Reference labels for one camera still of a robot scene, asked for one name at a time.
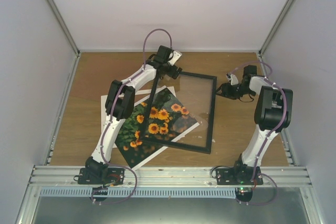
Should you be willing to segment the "black picture frame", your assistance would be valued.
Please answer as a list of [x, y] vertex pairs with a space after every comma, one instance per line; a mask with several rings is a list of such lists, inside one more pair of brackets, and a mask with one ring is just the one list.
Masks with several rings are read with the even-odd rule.
[[185, 144], [185, 143], [181, 143], [181, 142], [165, 141], [165, 140], [144, 139], [143, 141], [151, 143], [151, 144], [160, 144], [160, 145], [163, 145], [163, 146], [166, 146], [166, 147], [177, 148], [177, 149], [181, 149], [181, 150], [185, 150], [185, 151], [192, 151], [192, 152], [197, 152], [197, 153], [210, 154], [211, 149], [212, 149], [212, 137], [213, 137], [213, 124], [214, 124], [214, 115], [215, 115], [217, 77], [206, 75], [206, 74], [185, 72], [185, 71], [182, 71], [180, 73], [180, 76], [189, 76], [189, 77], [193, 77], [193, 78], [208, 79], [208, 80], [212, 81], [211, 103], [210, 103], [209, 116], [208, 116], [208, 128], [207, 128], [205, 147]]

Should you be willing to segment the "clear acrylic sheet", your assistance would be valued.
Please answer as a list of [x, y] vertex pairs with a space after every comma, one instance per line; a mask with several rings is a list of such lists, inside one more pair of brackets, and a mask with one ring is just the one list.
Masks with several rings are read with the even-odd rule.
[[150, 95], [146, 132], [147, 143], [176, 149], [211, 153], [217, 78], [182, 72], [173, 82], [176, 95], [159, 91]]

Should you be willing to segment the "sunflower photo print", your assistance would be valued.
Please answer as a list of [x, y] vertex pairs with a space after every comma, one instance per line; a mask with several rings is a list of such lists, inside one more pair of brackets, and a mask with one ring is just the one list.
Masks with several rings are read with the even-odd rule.
[[146, 112], [149, 97], [138, 102], [131, 116], [122, 125], [115, 145], [132, 170], [136, 170], [167, 149], [144, 139], [177, 142], [199, 126], [197, 120], [177, 99], [172, 87], [162, 87], [156, 92], [149, 119]]

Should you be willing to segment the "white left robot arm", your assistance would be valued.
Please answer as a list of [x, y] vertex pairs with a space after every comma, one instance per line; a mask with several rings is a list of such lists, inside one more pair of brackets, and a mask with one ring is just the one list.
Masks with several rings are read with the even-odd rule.
[[161, 75], [166, 74], [176, 79], [182, 71], [175, 65], [181, 56], [182, 53], [177, 50], [160, 46], [157, 53], [146, 59], [134, 74], [122, 81], [112, 81], [105, 102], [106, 121], [103, 131], [96, 148], [85, 162], [83, 175], [91, 178], [96, 184], [107, 181], [112, 148], [122, 125], [133, 112], [135, 93]]

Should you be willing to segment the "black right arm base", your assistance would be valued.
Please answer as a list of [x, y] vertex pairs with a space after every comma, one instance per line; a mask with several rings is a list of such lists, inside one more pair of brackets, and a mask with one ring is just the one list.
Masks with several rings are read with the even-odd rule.
[[254, 169], [215, 166], [210, 171], [210, 176], [216, 179], [218, 185], [262, 185], [263, 179], [259, 178], [260, 167], [256, 168], [255, 177], [252, 179]]

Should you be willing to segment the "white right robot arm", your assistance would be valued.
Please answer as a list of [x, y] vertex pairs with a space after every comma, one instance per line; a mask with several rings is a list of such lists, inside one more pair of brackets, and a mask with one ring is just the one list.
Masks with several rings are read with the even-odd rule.
[[256, 128], [243, 153], [233, 167], [233, 180], [240, 185], [247, 183], [257, 173], [273, 139], [291, 122], [293, 91], [283, 89], [267, 76], [257, 74], [255, 65], [244, 66], [242, 80], [234, 72], [227, 75], [228, 82], [216, 90], [216, 94], [231, 100], [240, 100], [244, 95], [258, 96], [254, 113]]

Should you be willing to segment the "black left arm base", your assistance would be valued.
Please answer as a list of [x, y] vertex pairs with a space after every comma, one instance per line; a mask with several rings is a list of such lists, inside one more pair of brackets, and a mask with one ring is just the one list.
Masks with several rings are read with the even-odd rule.
[[89, 168], [81, 168], [78, 175], [74, 176], [74, 181], [79, 185], [101, 185], [116, 186], [122, 185], [124, 180], [123, 168], [105, 167], [94, 171]]

